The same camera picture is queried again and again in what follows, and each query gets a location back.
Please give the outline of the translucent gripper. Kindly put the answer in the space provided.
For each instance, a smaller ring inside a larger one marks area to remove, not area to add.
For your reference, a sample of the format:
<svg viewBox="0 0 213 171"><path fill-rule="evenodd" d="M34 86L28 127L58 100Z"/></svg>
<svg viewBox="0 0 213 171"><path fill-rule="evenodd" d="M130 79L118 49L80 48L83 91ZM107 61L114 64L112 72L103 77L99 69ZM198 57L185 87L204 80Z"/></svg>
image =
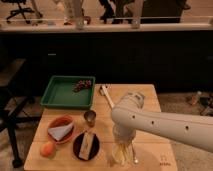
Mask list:
<svg viewBox="0 0 213 171"><path fill-rule="evenodd" d="M116 164L125 166L129 164L137 164L136 151L133 146L133 140L136 131L124 126L113 126L114 145L112 147L112 159Z"/></svg>

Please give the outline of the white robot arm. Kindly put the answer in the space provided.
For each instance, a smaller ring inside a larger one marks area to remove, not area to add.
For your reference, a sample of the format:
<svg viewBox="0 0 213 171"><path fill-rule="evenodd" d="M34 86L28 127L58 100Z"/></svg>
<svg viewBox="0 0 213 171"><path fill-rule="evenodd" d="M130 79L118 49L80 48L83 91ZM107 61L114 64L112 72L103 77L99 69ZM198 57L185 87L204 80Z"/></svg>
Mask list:
<svg viewBox="0 0 213 171"><path fill-rule="evenodd" d="M140 92L127 92L116 104L110 96L107 98L117 145L112 155L117 163L120 162L118 149L123 155L131 154L134 163L138 162L133 146L137 130L213 153L213 117L146 111L143 109L145 97Z"/></svg>

